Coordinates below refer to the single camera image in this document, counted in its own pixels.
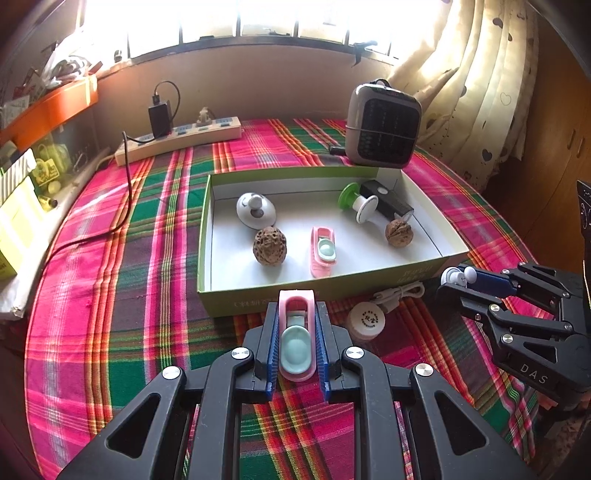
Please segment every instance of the curtain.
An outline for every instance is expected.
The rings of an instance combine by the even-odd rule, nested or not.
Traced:
[[[418,145],[482,192],[521,158],[538,60],[524,0],[437,0],[388,81],[423,104]]]

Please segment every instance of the wooden cabinet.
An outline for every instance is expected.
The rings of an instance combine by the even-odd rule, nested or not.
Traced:
[[[590,147],[591,109],[587,108],[556,191],[524,238],[540,263],[577,273],[583,271],[583,237],[576,182],[591,181]]]
[[[540,18],[540,57],[524,158],[491,179],[487,200],[539,263],[582,272],[576,180],[591,180],[591,83]]]

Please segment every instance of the round white object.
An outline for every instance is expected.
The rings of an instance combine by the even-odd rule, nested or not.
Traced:
[[[262,230],[275,225],[277,214],[275,206],[264,195],[245,193],[236,202],[236,214],[244,225],[254,230]]]
[[[441,285],[454,283],[461,287],[467,287],[469,283],[474,283],[477,277],[478,274],[473,267],[466,267],[464,271],[457,267],[449,267],[441,274]]]
[[[370,301],[362,301],[353,307],[347,317],[347,330],[356,340],[376,338],[386,325],[386,317],[380,307]]]
[[[478,277],[478,273],[474,269],[474,267],[466,267],[464,269],[464,276],[468,283],[474,283]]]
[[[378,208],[378,197],[372,195],[363,202],[357,211],[357,223],[367,222],[369,217],[374,214],[376,208]]]

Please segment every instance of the black cable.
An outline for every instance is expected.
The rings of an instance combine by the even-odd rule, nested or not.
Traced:
[[[181,91],[178,89],[178,87],[177,87],[177,84],[176,84],[176,83],[172,82],[171,80],[163,80],[162,82],[160,82],[158,85],[156,85],[156,86],[154,87],[154,96],[155,96],[155,95],[158,95],[158,92],[157,92],[156,90],[158,90],[158,87],[159,87],[160,85],[162,85],[163,83],[169,83],[169,84],[170,84],[170,85],[172,85],[172,86],[175,88],[175,90],[177,91],[177,95],[178,95],[178,102],[177,102],[177,107],[174,109],[173,117],[171,118],[171,122],[173,122],[173,121],[174,121],[174,117],[176,117],[176,116],[177,116],[177,113],[178,113],[178,107],[180,107],[180,106],[181,106]]]
[[[157,89],[163,83],[169,83],[170,85],[172,85],[178,94],[177,107],[175,108],[174,113],[173,113],[173,117],[171,119],[171,121],[173,121],[174,117],[178,113],[178,108],[181,105],[181,92],[174,82],[172,82],[170,80],[163,80],[158,85],[156,85],[156,87],[154,87],[154,95],[158,94]],[[80,245],[80,244],[83,244],[86,242],[92,242],[93,240],[98,240],[100,238],[107,237],[107,236],[111,235],[112,233],[117,232],[125,223],[127,223],[129,216],[131,214],[131,210],[133,208],[133,198],[132,198],[133,192],[132,192],[132,184],[131,184],[131,171],[129,169],[129,151],[127,148],[127,142],[132,141],[132,142],[136,142],[139,145],[145,145],[147,143],[153,142],[154,140],[156,140],[156,138],[150,138],[149,140],[139,140],[137,138],[129,137],[127,135],[127,133],[125,133],[125,131],[122,132],[122,135],[123,135],[123,146],[124,146],[124,151],[125,151],[125,174],[127,176],[127,187],[128,187],[127,211],[125,212],[125,216],[113,228],[110,228],[110,229],[108,229],[104,232],[101,232],[101,233],[96,233],[94,235],[85,236],[82,238],[77,238],[75,240],[72,240],[72,241],[64,244],[64,245],[60,245],[59,247],[57,247],[53,252],[51,252],[49,257],[47,257],[47,260],[45,261],[45,264],[43,265],[43,268],[41,269],[40,277],[43,275],[43,272],[45,271],[46,266],[53,259],[53,257],[55,257],[62,250],[65,250],[66,248],[69,248],[69,247],[73,247],[74,245]]]
[[[122,135],[123,135],[123,146],[124,146],[124,151],[125,151],[125,173],[127,175],[127,189],[128,189],[127,210],[125,212],[125,216],[113,228],[109,228],[108,230],[101,232],[101,233],[95,233],[94,235],[89,235],[89,236],[84,236],[82,238],[77,238],[75,240],[72,240],[66,244],[63,244],[63,245],[60,245],[59,247],[57,247],[49,255],[49,257],[47,257],[47,260],[45,261],[45,264],[43,265],[43,269],[41,270],[41,275],[43,275],[43,272],[44,272],[46,266],[49,265],[49,262],[53,259],[53,257],[55,257],[62,250],[65,250],[66,248],[69,248],[69,247],[73,247],[74,245],[79,245],[79,244],[83,244],[86,242],[91,242],[93,240],[98,240],[99,238],[107,237],[107,236],[111,235],[112,233],[117,232],[129,219],[129,216],[131,214],[131,210],[133,208],[133,198],[132,198],[133,191],[132,191],[132,184],[131,184],[131,171],[129,169],[129,156],[128,156],[129,152],[127,149],[127,141],[133,140],[133,139],[128,137],[125,132],[123,132]]]

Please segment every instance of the metal screw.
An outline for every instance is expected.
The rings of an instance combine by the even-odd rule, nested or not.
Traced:
[[[232,350],[232,356],[236,359],[236,360],[244,360],[245,358],[248,358],[248,355],[251,354],[251,351],[243,346],[239,346],[237,348],[235,348],[234,350]]]
[[[430,377],[433,375],[433,367],[429,364],[418,364],[414,370],[421,377]]]
[[[349,358],[361,358],[363,357],[363,355],[365,354],[365,352],[363,351],[362,348],[359,348],[358,346],[350,346],[349,348],[347,348],[347,351],[345,352],[345,355],[347,355]]]
[[[181,369],[179,367],[175,367],[174,365],[171,367],[166,367],[162,370],[162,376],[166,380],[174,380],[181,374]]]

